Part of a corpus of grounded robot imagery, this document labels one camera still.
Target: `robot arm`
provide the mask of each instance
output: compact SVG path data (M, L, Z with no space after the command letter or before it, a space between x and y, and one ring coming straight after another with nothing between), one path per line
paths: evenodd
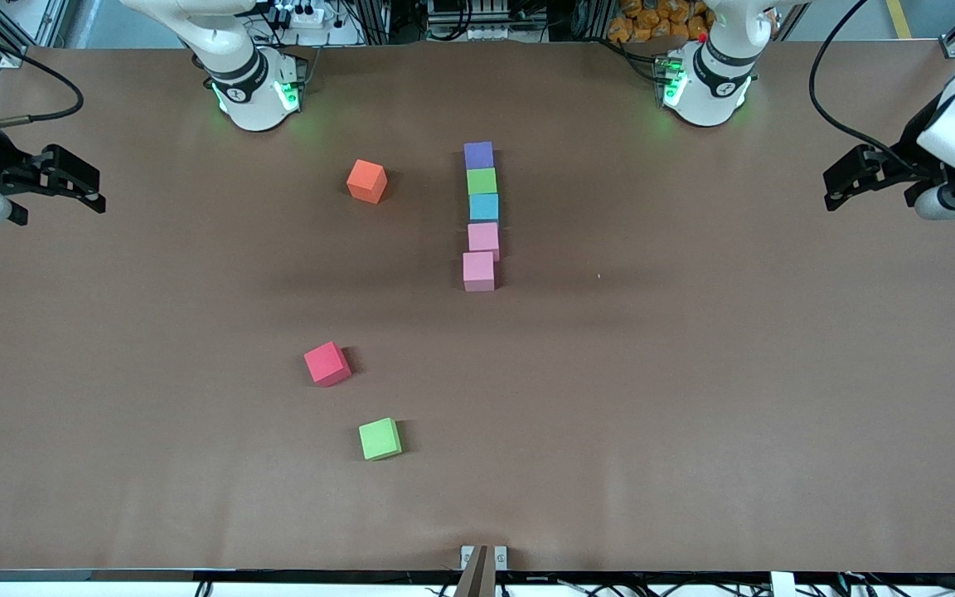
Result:
M212 78L220 110L246 131L266 131L300 110L307 62L257 48L242 21L255 0L123 0L193 50Z
M673 82L663 88L662 103L691 124L723 124L743 105L754 63L772 38L765 11L807 1L706 0L717 16L710 35L670 52L680 68L664 73Z
M912 167L870 144L853 148L829 167L823 173L827 210L856 194L912 182L905 203L921 218L955 219L955 76L909 121L891 151Z

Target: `black cable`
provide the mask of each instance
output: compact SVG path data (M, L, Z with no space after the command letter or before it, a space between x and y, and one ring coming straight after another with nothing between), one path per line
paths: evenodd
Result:
M868 575L872 577L872 580L880 583L880 585L886 585L887 589L893 590L895 593L897 593L901 597L913 597L909 593L905 593L904 590L901 590L897 585L894 585L894 583L886 582L885 580L882 580L881 578L878 577L878 575L875 575L873 573L868 573Z
M625 597L625 594L622 594L621 590L618 590L618 587L614 585L601 585L598 589L592 590L592 593L597 594L600 590L603 590L603 589L613 590L614 594L617 595L617 597Z
M870 146L878 148L878 150L887 155L887 158L894 159L894 161L899 163L901 167L904 167L905 170L917 175L917 177L928 178L930 177L928 174L920 170L918 167L912 165L912 163L905 162L901 156L899 156L894 150L891 150L890 147L887 147L886 144L882 143L882 141L879 139L876 139L870 135L865 135L865 133L857 131L857 129L852 129L850 126L846 126L845 124L842 124L836 120L835 117L827 113L827 110L823 109L823 106L820 105L819 99L816 99L816 72L820 67L820 61L823 60L823 53L827 52L827 47L831 45L831 42L834 41L835 36L838 35L838 32L842 30L842 27L846 25L846 22L848 22L857 11L860 11L860 7L864 7L865 2L867 1L868 0L857 0L857 3L853 5L853 8L850 8L849 11L846 11L846 15L842 16L842 19L839 20L836 26L833 27L831 33L827 34L827 39L825 39L823 44L820 45L820 49L816 53L816 58L812 60L812 68L810 69L810 101L812 102L812 107L815 107L816 112L818 112L828 124L834 126L835 129L839 129L839 131L846 133L846 135L856 137L857 139L864 141L864 143L868 143Z
M49 66L42 64L40 61L35 60L29 56L24 56L23 52L17 52L5 46L0 45L0 52L7 54L8 56L15 56L20 58L20 60L25 61L27 64L34 66L35 68L46 72L47 75L53 76L54 79L60 80L61 83L65 84L65 87L68 87L69 90L72 90L75 94L76 102L72 106L67 107L67 109L60 109L57 112L50 112L46 114L24 114L24 117L27 118L29 122L45 122L47 120L57 120L58 118L64 118L65 116L72 116L77 112L80 112L80 109L83 107L83 91L80 91L79 87L75 86L75 83L72 83L71 80L65 78L60 72L50 68Z
M466 4L459 7L459 23L456 24L454 31L446 37L436 37L436 35L431 33L429 34L429 38L436 39L436 41L454 41L454 39L459 39L459 37L462 37L463 34L466 33L467 29L470 29L470 22L473 20L473 16L473 0L467 0Z
M264 19L265 23L268 23L268 30L272 32L272 35L275 36L275 48L285 48L285 45L282 44L282 38L278 36L278 32L275 31L275 27L272 27L272 22L268 19L268 11L262 11L260 13L260 18Z
M203 580L197 583L197 590L194 590L194 597L209 597L212 595L212 581Z
M652 58L650 56L640 56L640 54L633 54L632 52L629 52L629 50L625 50L625 48L622 48L621 46L614 45L613 42L610 41L609 39L605 39L602 37L583 37L583 38L577 39L577 41L594 41L596 42L596 44L603 46L607 50L610 50L611 52L618 54L618 56L632 58L632 60L637 61L637 63L648 63L648 64L655 63L655 58Z
M643 69L641 69L636 64L636 61L634 61L634 58L632 58L631 56L625 56L625 61L626 63L628 63L629 67L632 67L633 71L636 72L637 75L640 75L641 78L643 78L644 80L649 80L649 82L661 83L664 85L673 83L673 80L670 78L667 78L667 76L654 76L654 75L649 75L647 72L644 72ZM724 587L724 586L721 586L721 589L731 590L731 589L728 589L728 587ZM747 597L746 595L743 595L742 593L738 592L738 590L736 590L735 593L739 595L739 597Z
M363 31L365 34L367 34L368 39L371 36L377 37L382 35L382 32L376 29L371 29L371 27L368 27L366 23L362 22L360 20L360 16L357 15L356 12L352 11L352 5L348 2L345 2L345 11L348 12L348 16L352 17L352 24L356 28L357 33L360 31L360 27L363 27Z
M735 589L729 589L729 587L721 585L719 582L711 582L710 585L716 586L717 589L727 590L728 593L731 593L732 595L735 595L736 597L754 597L751 595L740 593L738 590L735 590Z

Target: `green indicator light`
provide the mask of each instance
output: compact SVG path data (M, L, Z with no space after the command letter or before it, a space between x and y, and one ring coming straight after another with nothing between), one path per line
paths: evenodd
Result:
M216 99L217 99L217 101L220 102L220 112L226 113L226 112L227 112L227 106L224 105L223 94L220 93L220 90L219 90L219 88L216 87L216 84L215 84L215 83L212 84L212 91L215 91L215 92L216 92Z
M681 72L677 80L666 86L666 103L675 106L680 101L680 94L683 88L687 87L687 73Z
M282 107L293 112L297 109L297 95L293 92L293 88L288 85L282 85L277 80L275 82L275 91L279 95L279 99L282 101Z

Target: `cube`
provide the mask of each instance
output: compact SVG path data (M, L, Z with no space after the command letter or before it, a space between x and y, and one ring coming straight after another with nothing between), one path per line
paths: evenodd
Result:
M500 224L483 222L467 225L467 243L471 252L490 250L492 260L500 260Z
M485 194L473 194L472 196L470 196L470 221L471 222L499 222L500 221L499 194L490 192Z
M322 388L329 388L334 383L345 381L352 375L352 370L345 360L345 352L333 342L327 342L321 347L312 348L304 353L304 362L308 364L308 371L312 379Z
M490 192L497 192L495 167L467 170L467 193L484 194Z
M381 460L403 451L397 422L392 419L376 420L360 426L360 445L367 460Z
M463 288L467 292L496 290L491 250L463 253Z
M378 203L382 201L382 192L385 192L387 182L385 167L357 159L346 184L349 194L355 199L367 201L367 203Z
M463 145L463 159L466 160L467 170L482 170L485 167L492 167L492 141L465 143Z

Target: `light green cube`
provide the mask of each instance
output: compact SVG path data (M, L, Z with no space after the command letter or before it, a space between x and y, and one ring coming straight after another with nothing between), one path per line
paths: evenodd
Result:
M360 444L363 445L363 457L367 460L381 460L403 451L397 422L392 419L361 425Z
M467 170L467 193L485 194L490 192L497 192L495 167Z

